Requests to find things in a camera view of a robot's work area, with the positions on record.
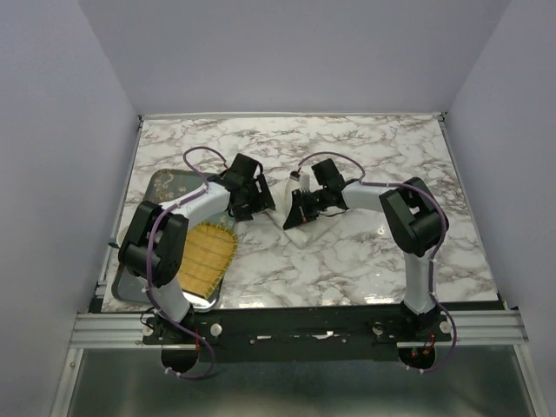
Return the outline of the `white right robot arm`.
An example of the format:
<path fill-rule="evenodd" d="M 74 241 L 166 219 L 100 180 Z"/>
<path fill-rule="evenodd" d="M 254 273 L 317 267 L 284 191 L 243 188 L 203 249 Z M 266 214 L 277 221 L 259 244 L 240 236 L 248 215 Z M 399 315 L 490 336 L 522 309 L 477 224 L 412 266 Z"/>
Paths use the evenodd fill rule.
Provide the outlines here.
<path fill-rule="evenodd" d="M 346 180 L 330 158 L 312 166 L 319 188 L 301 169 L 286 181 L 283 230 L 307 225 L 329 208 L 381 212 L 390 234 L 404 254 L 406 292 L 401 302 L 401 333 L 412 341 L 431 330 L 431 319 L 440 309 L 434 294 L 434 257 L 445 240 L 449 223 L 439 203 L 418 177 L 406 182 Z"/>

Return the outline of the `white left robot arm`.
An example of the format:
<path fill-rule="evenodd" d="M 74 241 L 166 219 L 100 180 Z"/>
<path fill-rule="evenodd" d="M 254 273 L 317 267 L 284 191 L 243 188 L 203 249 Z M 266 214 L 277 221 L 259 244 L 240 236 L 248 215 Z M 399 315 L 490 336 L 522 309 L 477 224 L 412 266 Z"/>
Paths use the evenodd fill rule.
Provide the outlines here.
<path fill-rule="evenodd" d="M 163 333 L 174 343 L 185 342 L 193 330 L 187 317 L 192 307 L 177 278 L 187 233 L 220 213 L 245 222 L 275 208 L 262 164 L 244 154 L 236 155 L 220 174 L 201 179 L 197 189 L 169 202 L 141 202 L 119 244 L 118 261 L 145 280 L 142 291 L 164 319 Z"/>

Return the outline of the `cream cloth napkin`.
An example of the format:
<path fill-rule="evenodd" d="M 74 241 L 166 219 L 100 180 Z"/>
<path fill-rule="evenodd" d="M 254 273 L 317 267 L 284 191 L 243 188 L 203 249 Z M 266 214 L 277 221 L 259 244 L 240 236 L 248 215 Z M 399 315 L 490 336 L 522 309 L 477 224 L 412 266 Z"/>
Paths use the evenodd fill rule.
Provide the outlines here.
<path fill-rule="evenodd" d="M 310 216 L 310 212 L 297 204 L 292 193 L 299 189 L 292 179 L 279 181 L 269 188 L 275 208 L 267 214 L 275 226 L 298 248 L 303 249 L 323 237 L 339 223 L 339 217 Z"/>

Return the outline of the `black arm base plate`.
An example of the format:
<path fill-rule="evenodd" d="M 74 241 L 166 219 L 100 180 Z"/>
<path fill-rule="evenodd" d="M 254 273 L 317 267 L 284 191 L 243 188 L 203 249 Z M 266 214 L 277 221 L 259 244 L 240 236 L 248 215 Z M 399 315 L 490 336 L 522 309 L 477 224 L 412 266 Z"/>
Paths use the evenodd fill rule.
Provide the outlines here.
<path fill-rule="evenodd" d="M 145 345 L 175 348 L 202 360 L 397 361 L 409 348 L 452 339 L 439 310 L 430 321 L 413 321 L 400 304 L 319 308 L 215 309 L 196 313 L 178 329 L 150 318 Z"/>

